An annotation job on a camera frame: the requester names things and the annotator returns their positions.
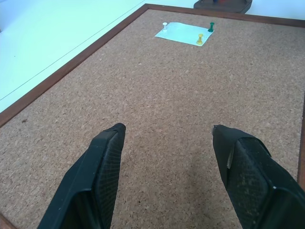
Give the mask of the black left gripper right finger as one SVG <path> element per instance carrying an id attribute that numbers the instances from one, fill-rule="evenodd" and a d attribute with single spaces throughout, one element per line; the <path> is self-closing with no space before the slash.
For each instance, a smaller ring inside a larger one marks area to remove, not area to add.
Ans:
<path id="1" fill-rule="evenodd" d="M 263 142 L 214 125 L 213 148 L 222 182 L 244 229 L 303 229 L 305 192 Z"/>

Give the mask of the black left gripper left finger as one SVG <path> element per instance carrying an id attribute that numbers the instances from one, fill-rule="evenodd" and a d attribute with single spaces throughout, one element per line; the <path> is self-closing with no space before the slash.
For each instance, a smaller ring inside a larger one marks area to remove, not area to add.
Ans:
<path id="1" fill-rule="evenodd" d="M 38 227 L 108 229 L 118 191 L 126 127 L 117 123 L 94 137 L 65 173 Z"/>

